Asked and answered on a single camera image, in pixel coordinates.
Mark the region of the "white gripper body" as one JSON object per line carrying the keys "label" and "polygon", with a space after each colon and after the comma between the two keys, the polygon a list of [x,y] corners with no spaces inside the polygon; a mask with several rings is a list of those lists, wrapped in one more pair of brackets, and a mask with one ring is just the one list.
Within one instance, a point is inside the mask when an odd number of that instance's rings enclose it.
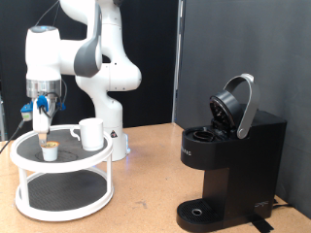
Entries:
{"label": "white gripper body", "polygon": [[33,100],[33,130],[37,133],[47,133],[51,125],[51,101],[46,96]]}

